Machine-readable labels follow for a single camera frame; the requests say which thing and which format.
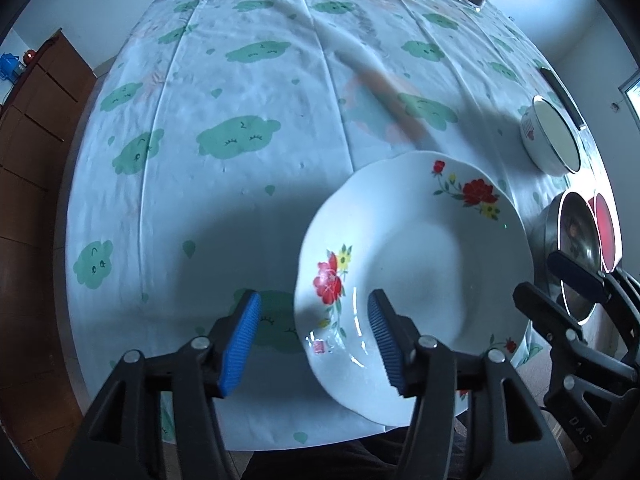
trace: white tablecloth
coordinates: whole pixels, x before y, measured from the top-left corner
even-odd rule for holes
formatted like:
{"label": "white tablecloth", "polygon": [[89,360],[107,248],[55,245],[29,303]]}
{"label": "white tablecloth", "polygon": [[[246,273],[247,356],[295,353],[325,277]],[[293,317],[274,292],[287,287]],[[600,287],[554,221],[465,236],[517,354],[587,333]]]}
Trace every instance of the white tablecloth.
{"label": "white tablecloth", "polygon": [[[156,0],[89,118],[68,206],[68,309],[89,393],[123,352],[173,352],[254,288],[265,319],[240,386],[216,402],[227,448],[385,431],[329,398],[292,332],[306,226],[358,168],[437,150],[484,171],[530,229],[567,186],[520,140],[531,98],[557,99],[538,65],[491,5]],[[597,183],[612,204],[581,135],[591,163],[571,184],[592,196]],[[514,363],[542,345],[529,333]],[[166,398],[163,427],[171,439]]]}

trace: bowl rim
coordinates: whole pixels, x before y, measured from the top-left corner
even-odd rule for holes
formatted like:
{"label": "bowl rim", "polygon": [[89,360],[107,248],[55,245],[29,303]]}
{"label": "bowl rim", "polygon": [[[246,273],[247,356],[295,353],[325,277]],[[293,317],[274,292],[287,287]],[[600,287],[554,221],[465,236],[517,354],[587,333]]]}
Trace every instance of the bowl rim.
{"label": "bowl rim", "polygon": [[[549,106],[551,106],[551,108],[556,112],[556,114],[558,114],[558,117],[560,117],[561,121],[564,123],[564,126],[566,127],[567,131],[569,132],[571,140],[574,142],[575,152],[578,154],[578,169],[577,170],[574,170],[573,168],[569,167],[569,165],[564,161],[564,159],[560,156],[558,151],[555,149],[555,147],[551,143],[551,140],[549,140],[549,137],[547,136],[546,131],[545,131],[544,127],[542,126],[542,123],[540,122],[540,118],[538,117],[538,113],[536,112],[536,107],[534,106],[535,103],[539,103],[539,102],[544,102],[544,103],[548,104]],[[565,167],[565,169],[567,169],[569,172],[571,172],[573,174],[577,174],[582,169],[582,157],[580,156],[580,148],[578,147],[578,142],[575,140],[574,132],[572,131],[571,127],[569,126],[569,123],[567,123],[565,118],[562,117],[562,114],[558,111],[558,109],[554,106],[554,104],[552,102],[550,102],[548,99],[545,99],[544,97],[542,97],[542,95],[533,96],[533,98],[531,99],[530,108],[532,108],[533,113],[536,116],[536,119],[538,120],[538,124],[540,125],[540,131],[542,132],[543,137],[545,138],[547,145],[554,152],[554,155],[556,156],[556,158]]]}

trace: yellow flower pattern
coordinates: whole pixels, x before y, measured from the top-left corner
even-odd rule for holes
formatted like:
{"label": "yellow flower pattern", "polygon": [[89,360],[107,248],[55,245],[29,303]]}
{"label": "yellow flower pattern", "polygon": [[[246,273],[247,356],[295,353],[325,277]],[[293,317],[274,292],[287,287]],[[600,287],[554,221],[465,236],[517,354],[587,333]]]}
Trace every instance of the yellow flower pattern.
{"label": "yellow flower pattern", "polygon": [[480,205],[480,214],[491,220],[497,220],[499,212],[500,210],[494,204],[482,202]]}
{"label": "yellow flower pattern", "polygon": [[351,248],[347,249],[344,245],[336,255],[336,259],[338,261],[338,272],[343,273],[349,267],[349,263],[351,263]]}

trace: stainless steel pot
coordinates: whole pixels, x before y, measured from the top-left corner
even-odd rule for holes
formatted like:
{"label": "stainless steel pot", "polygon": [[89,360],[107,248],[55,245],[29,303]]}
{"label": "stainless steel pot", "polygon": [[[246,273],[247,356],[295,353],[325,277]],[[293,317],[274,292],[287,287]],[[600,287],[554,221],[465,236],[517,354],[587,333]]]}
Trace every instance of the stainless steel pot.
{"label": "stainless steel pot", "polygon": [[530,245],[536,286],[564,307],[578,323],[586,323],[595,305],[558,280],[546,267],[549,254],[560,250],[586,269],[600,270],[600,236],[593,213],[582,196],[570,190],[556,196],[540,213],[530,236]]}

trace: cabinet drawer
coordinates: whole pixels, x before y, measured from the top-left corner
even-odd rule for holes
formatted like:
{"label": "cabinet drawer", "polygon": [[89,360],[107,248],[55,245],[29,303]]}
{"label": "cabinet drawer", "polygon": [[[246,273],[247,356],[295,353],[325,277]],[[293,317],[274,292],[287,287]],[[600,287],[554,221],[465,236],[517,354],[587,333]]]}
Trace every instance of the cabinet drawer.
{"label": "cabinet drawer", "polygon": [[42,244],[46,191],[0,169],[0,237],[35,247]]}
{"label": "cabinet drawer", "polygon": [[52,189],[60,179],[58,174],[62,172],[62,141],[15,108],[7,113],[19,117],[16,120],[12,118],[14,127],[10,133],[4,131],[8,128],[0,126],[0,135],[9,134],[6,150],[0,154],[0,164],[44,189]]}
{"label": "cabinet drawer", "polygon": [[56,137],[66,140],[73,136],[78,104],[39,66],[29,74],[14,106]]}
{"label": "cabinet drawer", "polygon": [[95,75],[61,32],[56,37],[55,45],[43,54],[38,64],[73,99],[83,102],[86,100],[87,85],[95,83]]}
{"label": "cabinet drawer", "polygon": [[22,114],[17,108],[9,106],[7,110],[4,110],[0,118],[0,166],[4,164],[9,142],[21,117]]}
{"label": "cabinet drawer", "polygon": [[44,258],[40,249],[0,238],[0,314],[44,313]]}

